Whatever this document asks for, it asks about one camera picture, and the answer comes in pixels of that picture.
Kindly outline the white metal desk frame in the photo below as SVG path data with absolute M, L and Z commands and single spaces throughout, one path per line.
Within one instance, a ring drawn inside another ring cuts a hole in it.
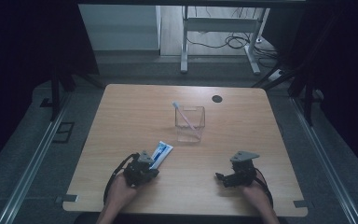
M 259 65 L 254 56 L 256 40 L 265 19 L 267 10 L 265 8 L 255 7 L 255 14 L 252 18 L 214 18 L 214 17 L 189 17 L 189 7 L 182 8 L 183 21 L 183 40 L 181 48 L 181 62 L 180 70 L 182 73 L 188 71 L 188 51 L 187 44 L 189 43 L 187 35 L 189 32 L 215 32 L 215 33 L 243 33 L 249 35 L 249 43 L 242 49 L 247 56 L 248 62 L 251 65 L 253 73 L 258 76 L 261 74 Z

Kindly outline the white cabinet panel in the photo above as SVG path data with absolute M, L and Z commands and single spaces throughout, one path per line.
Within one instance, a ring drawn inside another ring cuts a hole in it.
M 159 50 L 160 6 L 78 5 L 94 50 Z

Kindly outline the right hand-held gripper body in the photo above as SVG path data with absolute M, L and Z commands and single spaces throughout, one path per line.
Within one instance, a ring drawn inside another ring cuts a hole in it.
M 234 187 L 244 185 L 249 186 L 256 177 L 256 170 L 253 159 L 258 158 L 257 154 L 238 151 L 231 159 L 234 174 L 229 177 L 234 183 Z

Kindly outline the white power strip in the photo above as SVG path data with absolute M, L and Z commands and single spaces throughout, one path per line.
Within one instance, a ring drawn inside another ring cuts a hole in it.
M 279 77 L 281 77 L 283 75 L 284 75 L 283 70 L 278 69 L 268 78 L 268 80 L 269 81 L 274 81 L 274 80 L 278 79 Z

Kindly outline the black metal stand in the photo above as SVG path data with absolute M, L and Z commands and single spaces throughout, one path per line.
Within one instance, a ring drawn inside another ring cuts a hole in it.
M 314 103 L 313 91 L 314 91 L 314 75 L 310 71 L 310 64 L 307 62 L 301 65 L 284 71 L 278 78 L 266 83 L 266 81 L 282 67 L 282 62 L 277 61 L 272 68 L 262 76 L 254 85 L 253 88 L 261 88 L 265 91 L 270 90 L 278 85 L 282 84 L 289 79 L 292 79 L 287 92 L 290 97 L 298 97 L 301 92 L 304 92 L 303 98 L 303 117 L 306 122 L 312 126 L 311 108 Z
M 51 70 L 51 103 L 49 106 L 52 109 L 51 119 L 55 120 L 62 108 L 60 87 L 63 87 L 65 92 L 72 92 L 76 89 L 76 83 L 73 76 L 78 76 L 86 80 L 91 85 L 104 89 L 106 85 L 100 80 L 92 77 L 92 74 L 75 68 L 72 65 L 59 67 L 55 65 Z

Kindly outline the white and blue toothpaste tube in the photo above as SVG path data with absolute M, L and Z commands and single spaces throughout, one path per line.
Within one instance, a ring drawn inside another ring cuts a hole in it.
M 152 160 L 153 162 L 149 166 L 150 169 L 158 169 L 159 166 L 162 164 L 162 162 L 165 160 L 165 158 L 170 154 L 172 151 L 173 146 L 166 144 L 162 141 L 160 141 L 152 154 Z

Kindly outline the person's left hand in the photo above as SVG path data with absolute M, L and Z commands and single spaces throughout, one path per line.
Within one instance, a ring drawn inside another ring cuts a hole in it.
M 129 187 L 125 176 L 123 174 L 119 174 L 110 186 L 105 207 L 109 212 L 118 213 L 133 200 L 136 194 L 137 188 Z

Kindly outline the person's right hand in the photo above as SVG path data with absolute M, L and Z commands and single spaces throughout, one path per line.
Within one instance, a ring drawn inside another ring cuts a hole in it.
M 241 187 L 241 193 L 245 200 L 260 214 L 266 214 L 272 210 L 269 197 L 260 184 L 253 182 L 249 186 Z

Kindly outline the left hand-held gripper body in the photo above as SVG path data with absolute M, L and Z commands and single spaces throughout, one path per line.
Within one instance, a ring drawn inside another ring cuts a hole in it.
M 124 176 L 129 187 L 139 187 L 155 177 L 155 170 L 150 168 L 154 160 L 146 151 L 136 153 L 133 160 L 124 169 Z

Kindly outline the metal floor rail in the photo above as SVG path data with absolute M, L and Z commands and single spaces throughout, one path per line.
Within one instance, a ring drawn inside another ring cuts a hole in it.
M 330 183 L 330 186 L 332 187 L 332 190 L 337 197 L 338 203 L 346 219 L 349 221 L 350 224 L 357 224 L 357 210 L 352 205 L 351 196 L 347 192 L 346 187 L 339 178 L 332 162 L 328 158 L 319 136 L 304 118 L 303 110 L 299 102 L 293 98 L 290 99 L 290 102 L 296 111 L 296 116 L 301 126 L 305 130 L 305 133 L 310 140 L 310 144 L 315 151 L 316 157 L 318 158 L 318 161 L 320 162 L 324 170 L 324 173 Z
M 34 178 L 44 160 L 52 140 L 62 123 L 62 119 L 67 111 L 71 101 L 72 93 L 66 93 L 59 103 L 58 115 L 51 121 L 37 146 L 33 157 L 30 159 L 25 171 L 22 173 L 20 180 L 12 191 L 8 201 L 0 214 L 0 224 L 12 224 L 18 214 L 21 205 L 28 193 L 29 188 L 34 182 Z

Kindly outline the dark curtain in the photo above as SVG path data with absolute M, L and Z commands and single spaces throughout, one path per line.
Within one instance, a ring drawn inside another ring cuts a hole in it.
M 321 1 L 337 4 L 330 8 L 273 8 L 262 36 L 287 65 L 298 66 L 329 17 L 339 13 L 310 69 L 315 75 L 314 87 L 324 95 L 322 111 L 358 158 L 358 0 Z
M 70 89 L 70 75 L 98 72 L 79 3 L 0 0 L 0 151 L 27 111 L 36 86 L 57 73 Z

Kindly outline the clear square plastic cup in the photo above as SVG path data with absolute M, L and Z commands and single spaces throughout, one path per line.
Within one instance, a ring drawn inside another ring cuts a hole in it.
M 179 142 L 199 142 L 205 128 L 205 108 L 203 106 L 177 106 L 175 128 Z

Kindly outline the pink toothbrush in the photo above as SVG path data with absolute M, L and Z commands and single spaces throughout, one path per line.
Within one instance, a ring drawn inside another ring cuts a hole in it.
M 190 122 L 190 120 L 187 118 L 187 116 L 180 110 L 180 106 L 177 102 L 173 101 L 172 106 L 178 110 L 179 114 L 181 115 L 182 119 L 186 122 L 188 127 L 193 131 L 193 133 L 201 139 L 201 135 L 199 131 L 193 126 L 193 124 Z

